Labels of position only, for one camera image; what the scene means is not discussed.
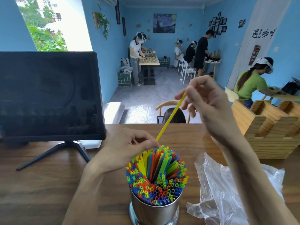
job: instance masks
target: blue wall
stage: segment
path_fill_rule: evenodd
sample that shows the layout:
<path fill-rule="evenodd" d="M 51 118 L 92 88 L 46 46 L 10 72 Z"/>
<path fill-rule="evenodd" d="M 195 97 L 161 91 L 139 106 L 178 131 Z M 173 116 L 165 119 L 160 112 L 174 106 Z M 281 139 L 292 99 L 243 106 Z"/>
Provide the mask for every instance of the blue wall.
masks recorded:
<path fill-rule="evenodd" d="M 264 74 L 263 77 L 268 85 L 283 87 L 292 80 L 292 77 L 300 79 L 300 0 L 292 0 L 291 4 L 283 17 L 278 31 L 275 33 L 274 39 L 267 53 L 268 57 L 274 59 L 274 72 L 270 75 Z M 264 95 L 256 91 L 253 93 L 253 100 L 259 100 Z M 279 100 L 273 100 L 273 104 L 278 104 Z"/>
<path fill-rule="evenodd" d="M 229 80 L 256 1 L 224 0 L 207 7 L 204 15 L 202 15 L 201 35 L 209 29 L 209 21 L 212 21 L 212 18 L 217 16 L 219 12 L 222 12 L 221 17 L 227 18 L 226 33 L 208 40 L 209 52 L 214 53 L 218 49 L 221 51 L 223 62 L 217 65 L 216 81 L 222 87 L 225 87 Z M 238 23 L 242 19 L 246 19 L 246 23 L 243 27 L 238 28 Z"/>
<path fill-rule="evenodd" d="M 181 49 L 187 49 L 191 41 L 198 40 L 203 35 L 200 34 L 200 22 L 202 9 L 161 9 L 161 8 L 128 8 L 126 21 L 126 32 L 128 35 L 127 47 L 133 40 L 137 32 L 144 32 L 151 36 L 150 41 L 144 43 L 145 47 L 152 48 L 156 51 L 158 57 L 167 56 L 171 58 L 170 65 L 174 64 L 174 42 L 177 38 L 183 41 Z M 153 33 L 153 14 L 154 13 L 171 13 L 177 14 L 175 33 Z"/>
<path fill-rule="evenodd" d="M 98 0 L 82 0 L 85 13 L 88 33 L 93 51 L 97 53 L 99 75 L 104 103 L 108 103 L 118 86 L 117 72 L 120 70 L 121 58 L 127 55 L 127 37 L 123 36 L 122 16 L 125 14 L 125 7 L 120 3 L 121 24 L 117 25 L 115 7 L 109 6 L 99 0 L 102 14 L 110 22 L 107 40 L 103 37 L 102 26 L 95 28 L 93 11 L 100 12 Z"/>
<path fill-rule="evenodd" d="M 0 51 L 36 51 L 15 0 L 0 0 Z"/>

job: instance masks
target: left hand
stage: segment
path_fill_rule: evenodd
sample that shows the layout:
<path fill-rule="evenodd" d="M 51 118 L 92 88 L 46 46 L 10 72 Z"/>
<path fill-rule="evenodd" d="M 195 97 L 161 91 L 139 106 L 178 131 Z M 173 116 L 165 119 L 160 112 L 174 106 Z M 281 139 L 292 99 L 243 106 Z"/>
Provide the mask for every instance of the left hand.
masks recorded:
<path fill-rule="evenodd" d="M 148 132 L 124 128 L 95 155 L 86 168 L 95 175 L 119 170 L 133 157 L 151 148 L 159 148 L 159 143 Z"/>

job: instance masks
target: ceiling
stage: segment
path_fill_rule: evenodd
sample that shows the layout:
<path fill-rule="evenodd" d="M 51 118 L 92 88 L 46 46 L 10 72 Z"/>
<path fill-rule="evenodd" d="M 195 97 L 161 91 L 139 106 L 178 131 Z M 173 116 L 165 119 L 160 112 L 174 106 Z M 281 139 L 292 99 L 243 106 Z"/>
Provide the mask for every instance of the ceiling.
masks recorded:
<path fill-rule="evenodd" d="M 119 0 L 128 7 L 137 8 L 204 8 L 222 0 Z"/>

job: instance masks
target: clear plastic bag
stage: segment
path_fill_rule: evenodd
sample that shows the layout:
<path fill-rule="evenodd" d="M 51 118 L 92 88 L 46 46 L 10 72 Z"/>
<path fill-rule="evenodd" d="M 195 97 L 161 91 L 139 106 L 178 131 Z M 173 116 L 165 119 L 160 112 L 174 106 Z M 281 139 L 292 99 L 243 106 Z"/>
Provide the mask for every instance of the clear plastic bag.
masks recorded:
<path fill-rule="evenodd" d="M 204 218 L 207 225 L 249 225 L 229 167 L 205 152 L 195 161 L 200 180 L 200 203 L 187 203 L 187 212 Z M 277 193 L 282 196 L 284 170 L 261 164 Z"/>

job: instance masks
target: small table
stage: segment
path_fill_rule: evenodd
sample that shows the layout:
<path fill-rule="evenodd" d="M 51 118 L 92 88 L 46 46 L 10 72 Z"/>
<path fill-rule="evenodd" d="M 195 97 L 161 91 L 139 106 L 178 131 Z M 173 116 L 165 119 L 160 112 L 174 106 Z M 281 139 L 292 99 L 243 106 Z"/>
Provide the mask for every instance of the small table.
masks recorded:
<path fill-rule="evenodd" d="M 270 96 L 270 100 L 273 98 L 275 99 L 281 99 L 282 101 L 294 101 L 294 102 L 300 102 L 300 96 L 299 95 L 290 95 L 290 94 L 275 94 Z"/>
<path fill-rule="evenodd" d="M 220 64 L 221 62 L 219 62 L 219 61 L 215 61 L 215 62 L 211 62 L 211 61 L 205 61 L 204 62 L 205 64 L 204 64 L 204 67 L 206 66 L 206 64 L 215 64 L 215 66 L 214 66 L 214 75 L 213 75 L 213 79 L 215 79 L 215 73 L 216 73 L 216 64 Z"/>
<path fill-rule="evenodd" d="M 155 85 L 155 79 L 151 78 L 151 66 L 159 66 L 160 65 L 158 58 L 156 57 L 155 63 L 147 63 L 147 62 L 140 61 L 139 65 L 148 66 L 148 78 L 144 79 L 144 85 Z"/>
<path fill-rule="evenodd" d="M 107 138 L 101 148 L 122 128 L 146 130 L 157 137 L 163 124 L 106 124 Z M 185 161 L 189 180 L 180 198 L 178 225 L 205 225 L 187 213 L 186 203 L 199 203 L 200 183 L 195 168 L 197 156 L 206 151 L 216 162 L 226 165 L 219 147 L 212 141 L 203 124 L 170 124 L 159 140 Z M 9 149 L 0 144 L 0 224 L 61 224 L 86 165 L 76 150 L 62 150 L 34 166 L 17 172 L 16 167 L 41 154 L 57 142 L 32 142 L 23 148 Z M 92 157 L 100 149 L 89 149 Z M 285 160 L 264 159 L 261 163 L 284 168 L 283 196 L 291 213 L 300 220 L 300 150 L 296 149 Z M 131 225 L 128 216 L 130 190 L 125 169 L 106 174 L 99 193 L 97 223 L 94 225 Z"/>

